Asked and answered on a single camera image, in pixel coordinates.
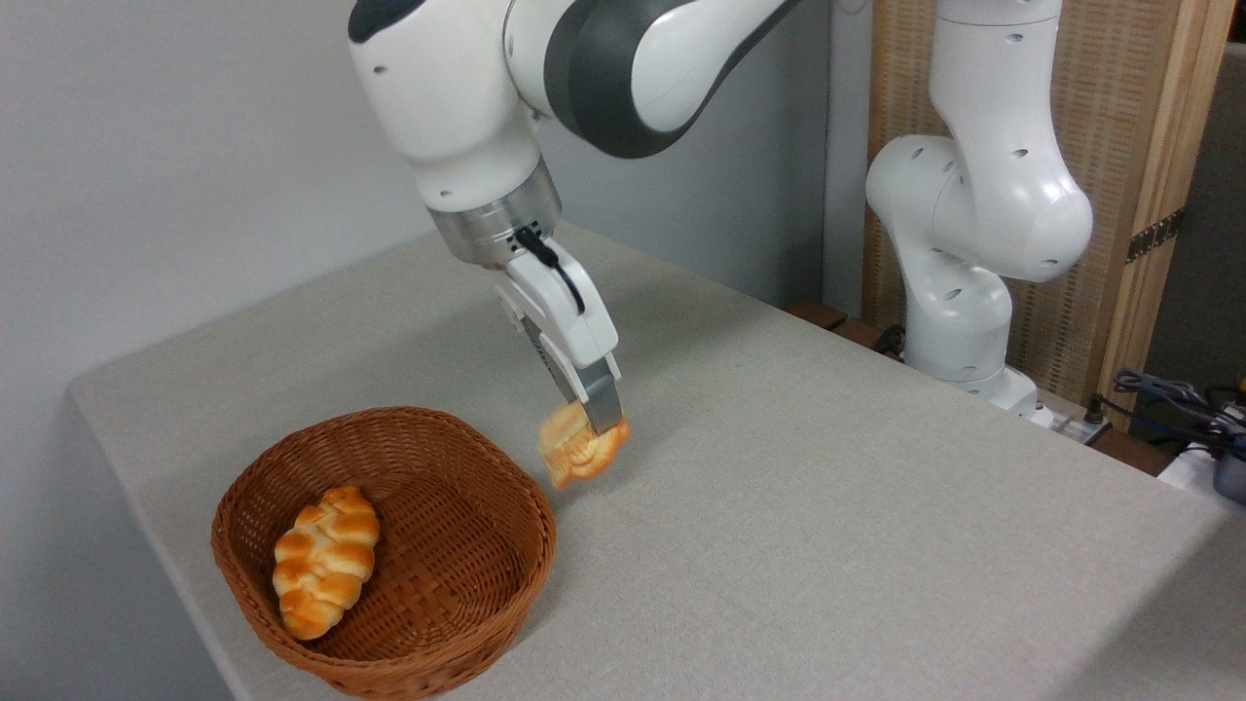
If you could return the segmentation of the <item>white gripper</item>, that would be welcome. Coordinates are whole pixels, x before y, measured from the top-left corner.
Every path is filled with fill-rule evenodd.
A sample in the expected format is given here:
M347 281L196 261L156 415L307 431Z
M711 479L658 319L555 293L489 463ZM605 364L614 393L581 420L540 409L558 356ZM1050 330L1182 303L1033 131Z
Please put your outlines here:
M613 356L619 337L596 283L559 242L512 237L510 244L513 256L498 274L498 298L516 327L525 319L535 322L525 324L526 336L566 403L582 405L596 435L608 433L624 418ZM545 337L572 369L569 377Z

